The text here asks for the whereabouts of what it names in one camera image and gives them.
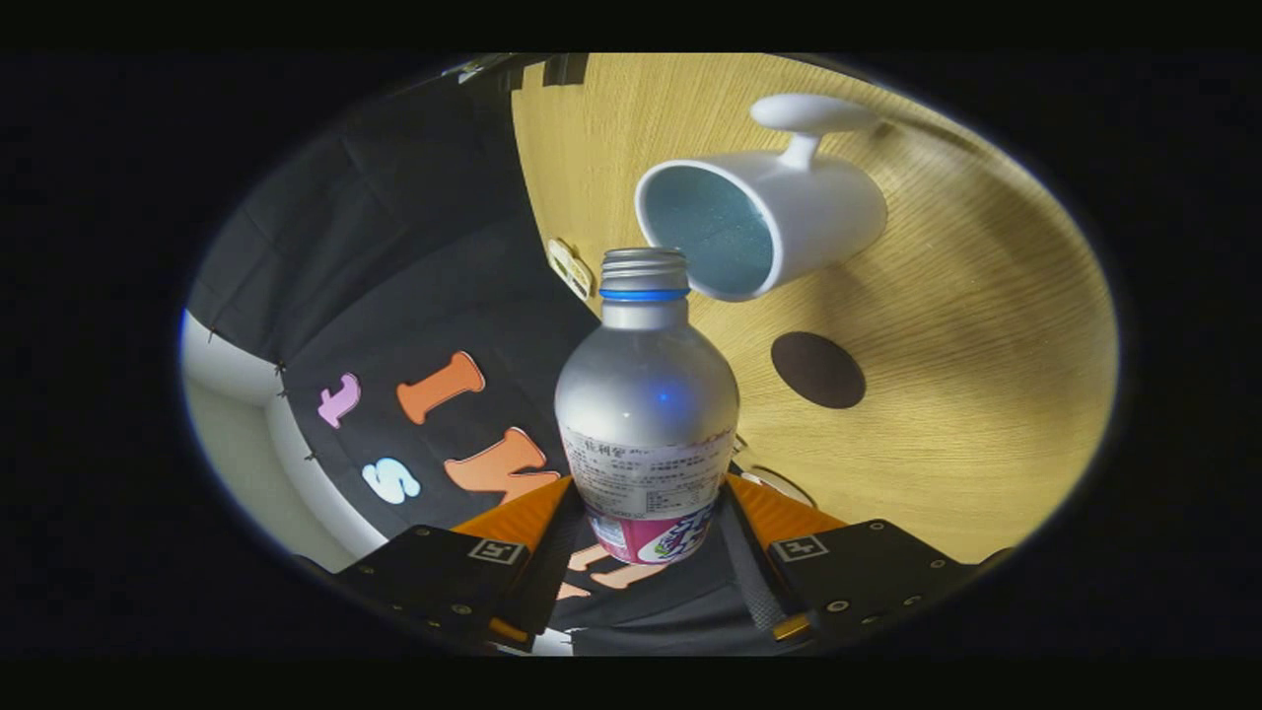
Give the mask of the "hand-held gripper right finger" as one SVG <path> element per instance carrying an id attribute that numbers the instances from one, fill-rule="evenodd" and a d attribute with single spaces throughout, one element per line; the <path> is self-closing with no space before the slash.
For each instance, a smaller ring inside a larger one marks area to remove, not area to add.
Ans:
<path id="1" fill-rule="evenodd" d="M 960 562 L 888 520 L 842 523 L 733 473 L 724 546 L 753 626 L 777 647 L 857 647 L 1013 554 Z"/>

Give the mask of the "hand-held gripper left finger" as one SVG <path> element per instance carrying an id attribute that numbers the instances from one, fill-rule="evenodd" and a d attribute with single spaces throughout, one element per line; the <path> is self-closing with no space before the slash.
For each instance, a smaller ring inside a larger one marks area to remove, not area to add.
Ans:
<path id="1" fill-rule="evenodd" d="M 440 647 L 530 647 L 546 631 L 581 528 L 570 477 L 456 528 L 418 525 L 341 571 L 356 602 Z"/>

